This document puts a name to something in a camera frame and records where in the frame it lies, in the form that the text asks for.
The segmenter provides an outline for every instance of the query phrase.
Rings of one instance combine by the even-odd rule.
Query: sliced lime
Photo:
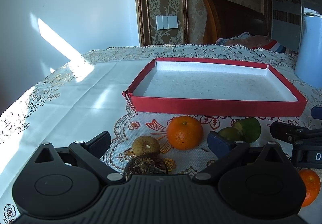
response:
[[[248,143],[252,143],[260,137],[260,123],[254,117],[236,121],[232,126],[240,132],[242,138]]]
[[[232,142],[240,141],[242,139],[240,132],[233,127],[223,128],[218,132],[218,134],[223,136],[226,140]]]

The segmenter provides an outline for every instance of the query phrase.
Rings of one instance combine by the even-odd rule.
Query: red tray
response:
[[[135,111],[189,115],[301,116],[306,98],[268,64],[156,58],[123,96]]]

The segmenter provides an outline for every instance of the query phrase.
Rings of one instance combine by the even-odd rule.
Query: orange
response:
[[[309,169],[300,170],[299,174],[306,187],[306,196],[302,204],[302,207],[306,207],[317,198],[320,192],[320,177],[313,170]]]
[[[170,122],[166,134],[174,148],[184,151],[199,145],[203,137],[203,128],[195,118],[180,116]]]

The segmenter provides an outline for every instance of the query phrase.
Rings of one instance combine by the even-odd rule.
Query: table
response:
[[[55,147],[65,147],[73,141],[88,141],[102,131],[109,131],[111,147],[101,161],[119,172],[134,156],[131,144],[136,137],[152,135],[160,138],[161,144],[166,141],[166,127],[177,115],[134,112],[121,95],[142,68],[156,57],[256,61],[271,64],[283,74],[307,98],[308,104],[301,117],[258,118],[262,134],[254,143],[256,146],[273,140],[269,134],[269,125],[273,121],[309,129],[322,127],[322,121],[312,119],[310,115],[313,106],[321,106],[322,91],[294,75],[296,55],[222,45],[161,45],[90,51],[82,59],[58,68],[26,91],[0,116],[0,209],[4,209],[0,223],[10,224],[19,216],[11,197],[12,184],[24,163],[43,141],[50,141]],[[240,119],[191,116],[203,124],[205,137],[210,130],[220,130]],[[291,154],[292,145],[280,144],[284,152]],[[189,160],[182,159],[188,155]],[[205,138],[194,150],[171,149],[160,156],[167,158],[171,174],[191,176],[216,159]],[[322,177],[322,171],[316,172]],[[309,207],[301,209],[300,215],[312,224],[320,224],[321,202],[322,195]]]

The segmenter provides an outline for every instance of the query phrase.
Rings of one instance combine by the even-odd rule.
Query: white table cover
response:
[[[149,61],[156,57],[198,57],[246,60],[268,63],[283,74],[307,98],[301,117],[258,118],[262,134],[256,146],[273,140],[269,125],[282,121],[307,127],[321,128],[322,121],[312,119],[310,109],[321,106],[322,91],[312,88],[294,75],[296,55],[276,53],[264,49],[249,50],[244,46],[222,45],[162,45],[148,47],[109,48],[94,50],[85,55],[84,65],[68,63],[23,94],[0,116],[0,209],[3,221],[10,224],[19,216],[12,200],[14,180],[35,149],[50,141],[55,147],[66,147],[76,140],[88,141],[102,131],[112,137],[110,149],[101,158],[115,170],[122,172],[134,153],[133,140],[140,135],[152,135],[166,142],[166,127],[178,115],[134,112],[122,91]],[[190,151],[171,149],[162,158],[174,161],[171,174],[196,174],[216,159],[209,151],[206,136],[210,130],[230,126],[238,117],[194,116],[204,128],[201,145]],[[284,152],[291,155],[292,145],[280,142]],[[300,215],[309,223],[322,222],[322,192]]]

